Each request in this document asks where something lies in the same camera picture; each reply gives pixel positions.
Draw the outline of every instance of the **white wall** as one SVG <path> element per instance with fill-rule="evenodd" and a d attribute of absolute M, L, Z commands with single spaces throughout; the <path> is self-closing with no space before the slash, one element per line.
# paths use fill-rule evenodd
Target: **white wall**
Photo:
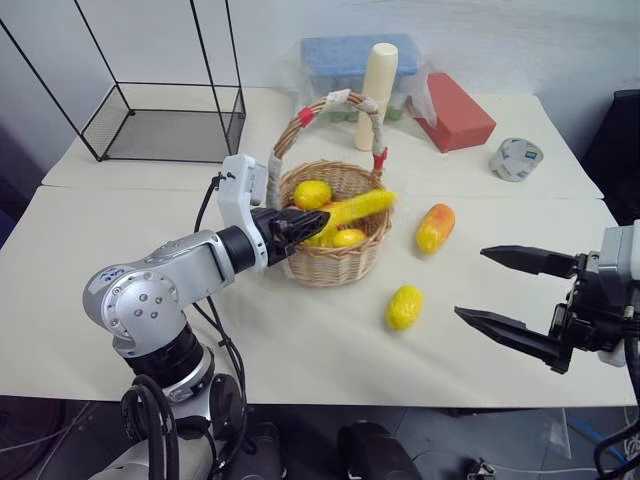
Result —
<path fill-rule="evenodd" d="M 197 2 L 215 80 L 228 83 L 234 75 L 229 55 L 222 53 L 229 40 L 221 3 Z M 577 155 L 588 146 L 612 92 L 640 87 L 639 0 L 230 3 L 246 86 L 280 83 L 276 73 L 287 72 L 282 60 L 304 36 L 410 33 L 439 69 L 469 91 L 538 94 Z M 119 80 L 206 82 L 187 1 L 81 4 Z M 5 0 L 0 15 L 18 24 L 21 38 L 41 52 L 39 60 L 79 118 L 95 108 L 108 77 L 70 5 L 71 0 Z M 47 33 L 53 21 L 62 25 L 55 41 Z M 71 137 L 10 50 L 0 33 L 0 127 L 46 169 Z"/>

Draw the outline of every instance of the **plastic container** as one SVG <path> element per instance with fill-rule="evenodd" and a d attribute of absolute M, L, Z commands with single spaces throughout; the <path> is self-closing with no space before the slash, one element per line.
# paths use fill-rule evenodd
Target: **plastic container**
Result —
<path fill-rule="evenodd" d="M 421 62 L 420 52 L 413 39 L 406 34 L 356 35 L 344 37 L 315 37 L 302 40 L 302 64 L 307 76 L 303 98 L 298 104 L 307 105 L 335 90 L 351 89 L 362 92 L 369 53 L 377 43 L 391 43 L 398 48 L 398 67 L 393 93 L 386 118 L 397 120 L 407 98 L 403 79 L 416 75 Z M 344 108 L 329 113 L 332 121 L 353 121 L 356 113 Z"/>

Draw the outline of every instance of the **table surface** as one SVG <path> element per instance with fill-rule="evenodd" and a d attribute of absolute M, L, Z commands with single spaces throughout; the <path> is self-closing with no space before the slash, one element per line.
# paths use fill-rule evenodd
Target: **table surface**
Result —
<path fill-rule="evenodd" d="M 0 394 L 118 400 L 132 372 L 91 322 L 81 296 L 93 273 L 142 258 L 188 233 L 200 192 L 40 187 L 0 250 Z M 435 255 L 413 246 L 436 202 L 457 214 Z M 597 199 L 464 198 L 401 195 L 376 267 L 333 289 L 304 287 L 276 266 L 245 272 L 216 303 L 247 368 L 255 403 L 550 407 L 632 404 L 625 369 L 576 351 L 570 371 L 501 347 L 468 327 L 454 305 L 493 310 L 546 332 L 570 282 L 514 272 L 478 254 L 524 244 L 577 253 L 598 249 L 615 224 Z M 203 222 L 222 226 L 215 207 Z M 425 295 L 418 323 L 403 333 L 383 322 L 393 292 Z M 201 341 L 215 338 L 194 311 Z M 217 352 L 217 367 L 228 371 Z"/>
<path fill-rule="evenodd" d="M 125 85 L 123 89 L 134 107 L 197 109 L 211 103 L 206 87 Z M 247 88 L 244 92 L 247 119 L 240 152 L 266 164 L 293 113 L 293 100 L 265 88 Z M 537 97 L 480 94 L 474 98 L 497 122 L 485 145 L 442 154 L 408 115 L 397 122 L 385 123 L 385 137 L 390 146 L 384 179 L 388 188 L 408 195 L 602 198 Z M 353 131 L 354 124 L 349 122 L 316 122 L 301 134 L 286 155 L 285 170 L 320 159 L 370 168 L 371 155 L 353 148 Z M 526 182 L 505 182 L 489 170 L 489 158 L 508 137 L 526 138 L 544 152 L 544 160 Z M 218 164 L 121 160 L 98 163 L 76 140 L 43 184 L 203 191 L 218 170 Z"/>

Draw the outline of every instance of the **cream cylinder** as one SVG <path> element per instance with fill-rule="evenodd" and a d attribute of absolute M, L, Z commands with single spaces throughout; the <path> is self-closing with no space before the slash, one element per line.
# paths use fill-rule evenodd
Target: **cream cylinder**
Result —
<path fill-rule="evenodd" d="M 375 44 L 369 54 L 362 94 L 378 102 L 378 112 L 382 119 L 387 111 L 397 69 L 398 49 L 396 46 L 390 43 Z M 356 125 L 355 146 L 359 150 L 368 152 L 371 150 L 372 142 L 371 120 L 366 113 L 360 112 Z"/>

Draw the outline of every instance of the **basket handle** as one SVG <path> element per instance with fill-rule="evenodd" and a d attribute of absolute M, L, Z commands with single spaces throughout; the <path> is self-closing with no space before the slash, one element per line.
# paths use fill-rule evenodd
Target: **basket handle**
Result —
<path fill-rule="evenodd" d="M 269 181 L 267 183 L 267 206 L 271 208 L 281 208 L 280 200 L 280 173 L 282 170 L 282 158 L 284 154 L 293 146 L 298 134 L 303 128 L 311 124 L 319 114 L 326 112 L 335 105 L 350 105 L 351 107 L 369 115 L 373 130 L 373 169 L 371 175 L 380 178 L 382 167 L 387 159 L 389 148 L 384 143 L 382 137 L 382 119 L 378 114 L 378 104 L 375 100 L 351 90 L 339 90 L 329 93 L 326 97 L 316 101 L 313 105 L 303 108 L 289 122 L 284 133 L 280 136 L 273 147 L 269 158 Z"/>

